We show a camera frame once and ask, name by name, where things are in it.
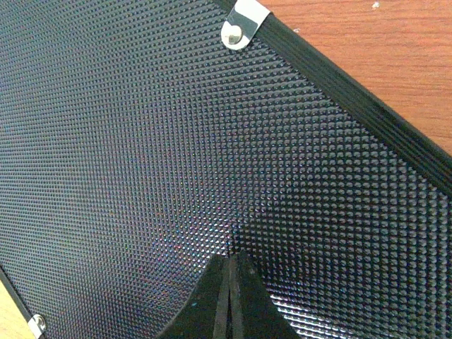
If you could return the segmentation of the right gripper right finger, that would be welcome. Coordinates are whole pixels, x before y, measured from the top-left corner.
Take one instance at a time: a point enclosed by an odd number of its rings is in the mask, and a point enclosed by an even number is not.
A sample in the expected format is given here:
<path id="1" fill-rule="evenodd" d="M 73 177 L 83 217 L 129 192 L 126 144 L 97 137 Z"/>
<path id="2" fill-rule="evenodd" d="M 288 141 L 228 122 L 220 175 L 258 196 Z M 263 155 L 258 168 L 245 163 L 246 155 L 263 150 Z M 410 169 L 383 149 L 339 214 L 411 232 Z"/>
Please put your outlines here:
<path id="1" fill-rule="evenodd" d="M 243 251 L 230 257 L 230 309 L 233 338 L 299 337 Z"/>

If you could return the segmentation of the black poker set case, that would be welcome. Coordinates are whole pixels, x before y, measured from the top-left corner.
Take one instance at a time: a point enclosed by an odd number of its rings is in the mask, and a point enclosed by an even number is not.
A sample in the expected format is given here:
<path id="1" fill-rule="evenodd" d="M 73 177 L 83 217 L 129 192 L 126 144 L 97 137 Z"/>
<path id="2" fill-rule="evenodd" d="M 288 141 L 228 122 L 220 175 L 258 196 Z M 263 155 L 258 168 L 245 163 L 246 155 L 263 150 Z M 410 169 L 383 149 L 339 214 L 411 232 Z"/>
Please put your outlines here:
<path id="1" fill-rule="evenodd" d="M 451 158 L 232 1 L 1 2 L 1 267 L 46 338 L 154 338 L 244 250 L 302 338 L 451 337 Z"/>

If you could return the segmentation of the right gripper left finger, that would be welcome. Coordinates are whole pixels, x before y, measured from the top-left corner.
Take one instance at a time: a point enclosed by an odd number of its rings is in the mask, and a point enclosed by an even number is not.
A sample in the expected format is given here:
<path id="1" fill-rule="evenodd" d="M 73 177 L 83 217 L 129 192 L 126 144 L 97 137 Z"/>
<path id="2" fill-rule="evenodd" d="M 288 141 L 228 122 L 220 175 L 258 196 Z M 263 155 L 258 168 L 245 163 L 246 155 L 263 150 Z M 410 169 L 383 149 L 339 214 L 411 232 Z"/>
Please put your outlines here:
<path id="1" fill-rule="evenodd" d="M 224 256 L 211 256 L 188 299 L 157 338 L 214 338 L 226 263 Z"/>

